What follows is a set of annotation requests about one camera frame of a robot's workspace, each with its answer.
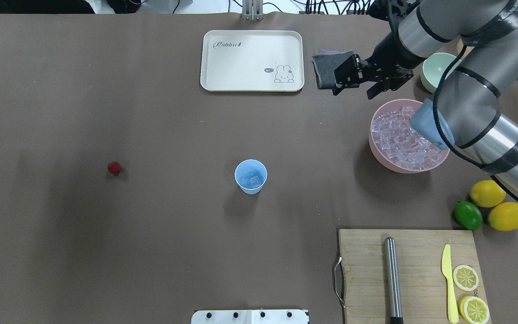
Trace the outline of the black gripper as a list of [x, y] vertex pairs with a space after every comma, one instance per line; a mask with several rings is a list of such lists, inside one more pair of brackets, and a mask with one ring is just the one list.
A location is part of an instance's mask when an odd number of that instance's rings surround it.
[[391, 31], [374, 49], [367, 59], [352, 54], [335, 68], [333, 95], [345, 88], [359, 87], [364, 82], [374, 82], [366, 91], [368, 99], [388, 90], [397, 91], [413, 78], [415, 54], [407, 49], [396, 31]]

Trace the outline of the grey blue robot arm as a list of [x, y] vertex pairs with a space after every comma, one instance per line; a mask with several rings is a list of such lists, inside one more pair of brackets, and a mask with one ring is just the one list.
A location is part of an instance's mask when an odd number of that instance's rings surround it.
[[460, 63], [444, 70], [413, 125], [518, 201], [518, 125], [494, 107], [518, 81], [518, 0], [375, 0], [369, 15], [391, 31], [369, 58], [353, 54], [335, 68], [333, 94], [370, 81], [369, 99], [398, 90], [414, 68], [460, 38]]

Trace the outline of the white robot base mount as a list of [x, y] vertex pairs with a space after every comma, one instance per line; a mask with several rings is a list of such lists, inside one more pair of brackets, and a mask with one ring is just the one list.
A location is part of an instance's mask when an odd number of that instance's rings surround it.
[[309, 324], [307, 310], [200, 310], [191, 317], [192, 324]]

